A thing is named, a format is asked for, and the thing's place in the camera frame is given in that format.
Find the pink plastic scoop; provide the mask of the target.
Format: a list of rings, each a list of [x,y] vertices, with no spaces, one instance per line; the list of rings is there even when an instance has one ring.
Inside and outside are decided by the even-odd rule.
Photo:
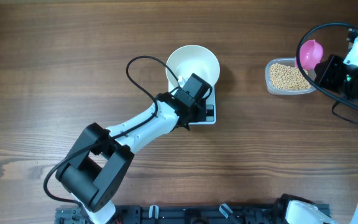
[[[308,40],[300,49],[300,62],[304,70],[312,70],[321,62],[323,47],[315,40]]]

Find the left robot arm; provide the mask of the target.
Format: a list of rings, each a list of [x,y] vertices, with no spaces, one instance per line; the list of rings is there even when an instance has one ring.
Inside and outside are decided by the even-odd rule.
[[[153,103],[132,119],[108,128],[93,123],[76,140],[52,173],[84,208],[91,223],[107,223],[115,213],[111,199],[135,154],[176,128],[188,128],[206,116],[205,100],[216,78],[191,74],[184,85],[153,97]]]

